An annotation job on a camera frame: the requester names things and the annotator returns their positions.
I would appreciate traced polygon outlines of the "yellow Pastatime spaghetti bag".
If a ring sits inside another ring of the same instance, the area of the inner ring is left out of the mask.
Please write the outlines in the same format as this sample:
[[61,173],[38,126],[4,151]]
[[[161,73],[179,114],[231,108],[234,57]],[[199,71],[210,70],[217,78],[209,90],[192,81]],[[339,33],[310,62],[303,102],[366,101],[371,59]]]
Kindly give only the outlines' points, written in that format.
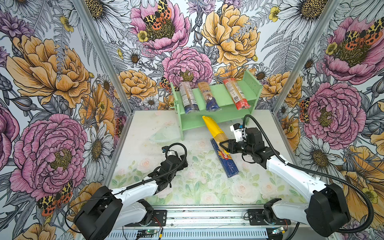
[[211,117],[203,116],[202,118],[218,146],[221,142],[225,142],[229,139],[224,131]]

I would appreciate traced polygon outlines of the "blue Barilla spaghetti box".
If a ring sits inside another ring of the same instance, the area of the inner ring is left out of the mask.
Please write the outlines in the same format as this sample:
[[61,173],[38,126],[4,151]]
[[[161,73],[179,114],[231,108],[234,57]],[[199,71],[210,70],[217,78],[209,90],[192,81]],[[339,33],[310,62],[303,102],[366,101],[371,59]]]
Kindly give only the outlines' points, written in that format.
[[239,174],[239,170],[238,170],[235,162],[233,161],[232,157],[229,154],[225,154],[224,152],[222,152],[214,139],[211,139],[210,142],[213,146],[214,151],[216,152],[216,155],[217,155],[220,163],[222,164],[222,167],[223,167],[227,177],[231,178],[231,177]]

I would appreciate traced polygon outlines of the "red white label spaghetti bag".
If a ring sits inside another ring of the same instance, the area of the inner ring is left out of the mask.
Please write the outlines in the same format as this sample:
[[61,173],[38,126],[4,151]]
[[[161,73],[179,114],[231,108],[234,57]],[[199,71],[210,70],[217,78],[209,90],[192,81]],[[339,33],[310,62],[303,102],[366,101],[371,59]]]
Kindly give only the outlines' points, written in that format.
[[249,109],[251,107],[236,79],[223,80],[223,84],[227,88],[227,91],[238,110]]

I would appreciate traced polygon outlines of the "yellow blue spaghetti bag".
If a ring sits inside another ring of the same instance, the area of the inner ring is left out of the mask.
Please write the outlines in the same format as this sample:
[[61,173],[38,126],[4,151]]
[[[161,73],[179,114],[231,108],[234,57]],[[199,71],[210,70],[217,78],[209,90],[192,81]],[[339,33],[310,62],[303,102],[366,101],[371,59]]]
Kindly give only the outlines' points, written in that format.
[[199,81],[198,82],[198,88],[205,100],[206,103],[206,111],[208,112],[215,112],[221,110],[219,107],[215,97],[213,96],[213,93],[211,91],[210,85],[208,82],[205,81]]

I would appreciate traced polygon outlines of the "clear grey label spaghetti bag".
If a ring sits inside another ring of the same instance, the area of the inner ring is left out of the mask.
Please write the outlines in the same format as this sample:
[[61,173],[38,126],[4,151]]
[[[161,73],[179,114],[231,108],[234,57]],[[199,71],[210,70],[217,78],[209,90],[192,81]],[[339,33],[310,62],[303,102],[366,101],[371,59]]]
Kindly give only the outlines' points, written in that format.
[[189,83],[181,82],[179,85],[185,114],[199,112],[199,107]]

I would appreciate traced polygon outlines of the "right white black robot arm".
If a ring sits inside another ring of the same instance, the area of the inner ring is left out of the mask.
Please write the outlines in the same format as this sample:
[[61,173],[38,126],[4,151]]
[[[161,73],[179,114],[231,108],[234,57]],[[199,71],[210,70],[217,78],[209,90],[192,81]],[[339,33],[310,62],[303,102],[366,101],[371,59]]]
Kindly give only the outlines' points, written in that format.
[[284,202],[275,198],[264,204],[263,219],[269,224],[287,219],[309,225],[317,234],[329,237],[350,220],[350,212],[343,190],[336,184],[328,185],[304,171],[291,166],[278,151],[264,142],[257,128],[245,128],[241,124],[230,127],[234,139],[220,142],[220,147],[230,154],[250,156],[253,164],[279,176],[298,191],[305,204]]

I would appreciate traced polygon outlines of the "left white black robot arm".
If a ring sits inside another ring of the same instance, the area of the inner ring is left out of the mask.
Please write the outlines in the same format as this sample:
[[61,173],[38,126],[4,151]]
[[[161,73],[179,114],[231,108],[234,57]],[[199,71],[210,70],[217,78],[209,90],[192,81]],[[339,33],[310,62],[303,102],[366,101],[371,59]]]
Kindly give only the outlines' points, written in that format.
[[74,225],[87,240],[104,240],[112,230],[129,224],[147,225],[154,210],[145,199],[170,187],[176,173],[187,167],[186,155],[169,151],[160,166],[142,181],[113,190],[100,187],[84,202]]

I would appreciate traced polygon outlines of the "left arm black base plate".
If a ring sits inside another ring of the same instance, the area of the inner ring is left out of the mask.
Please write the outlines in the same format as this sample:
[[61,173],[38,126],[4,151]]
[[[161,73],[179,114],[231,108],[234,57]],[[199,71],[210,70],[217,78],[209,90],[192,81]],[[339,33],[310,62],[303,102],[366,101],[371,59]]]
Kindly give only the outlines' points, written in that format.
[[133,225],[140,227],[165,227],[167,223],[167,210],[153,210],[147,212],[143,219]]

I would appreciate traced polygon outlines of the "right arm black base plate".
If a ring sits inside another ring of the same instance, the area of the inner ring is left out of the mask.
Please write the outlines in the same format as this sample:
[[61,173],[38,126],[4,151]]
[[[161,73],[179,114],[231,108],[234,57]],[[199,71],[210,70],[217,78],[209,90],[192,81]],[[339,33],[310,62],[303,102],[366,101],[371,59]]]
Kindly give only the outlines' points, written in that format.
[[265,209],[248,209],[243,216],[245,221],[248,221],[251,226],[263,226],[263,225],[279,225],[289,226],[290,220],[278,219],[272,212]]

